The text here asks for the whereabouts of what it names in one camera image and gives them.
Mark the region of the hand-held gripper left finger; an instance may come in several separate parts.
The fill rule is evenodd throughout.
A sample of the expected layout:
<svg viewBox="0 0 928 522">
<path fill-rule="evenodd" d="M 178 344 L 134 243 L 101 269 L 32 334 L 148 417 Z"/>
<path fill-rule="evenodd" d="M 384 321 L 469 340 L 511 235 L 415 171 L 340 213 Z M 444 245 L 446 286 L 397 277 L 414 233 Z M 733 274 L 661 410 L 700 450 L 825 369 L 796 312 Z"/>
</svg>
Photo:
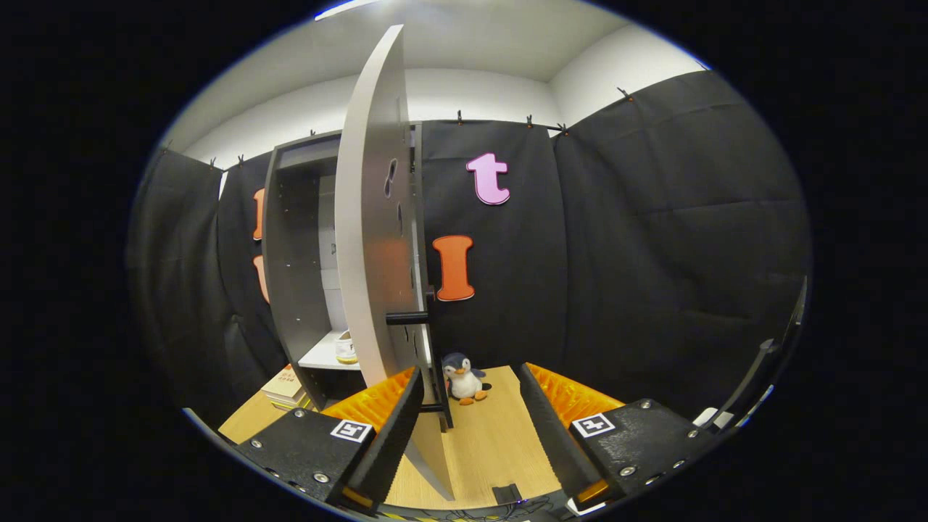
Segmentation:
<svg viewBox="0 0 928 522">
<path fill-rule="evenodd" d="M 413 366 L 322 412 L 296 407 L 236 451 L 314 502 L 378 508 L 407 450 L 423 396 L 421 370 Z"/>
</svg>

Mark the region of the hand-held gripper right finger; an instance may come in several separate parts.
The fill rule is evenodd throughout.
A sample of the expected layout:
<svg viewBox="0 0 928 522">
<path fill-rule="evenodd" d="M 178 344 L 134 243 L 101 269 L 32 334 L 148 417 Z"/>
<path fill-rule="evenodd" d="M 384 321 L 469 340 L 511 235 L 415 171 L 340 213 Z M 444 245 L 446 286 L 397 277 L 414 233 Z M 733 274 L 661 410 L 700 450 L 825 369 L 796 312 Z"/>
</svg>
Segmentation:
<svg viewBox="0 0 928 522">
<path fill-rule="evenodd" d="M 531 363 L 516 375 L 548 462 L 577 508 L 643 495 L 715 446 L 716 431 L 656 400 L 623 403 Z"/>
</svg>

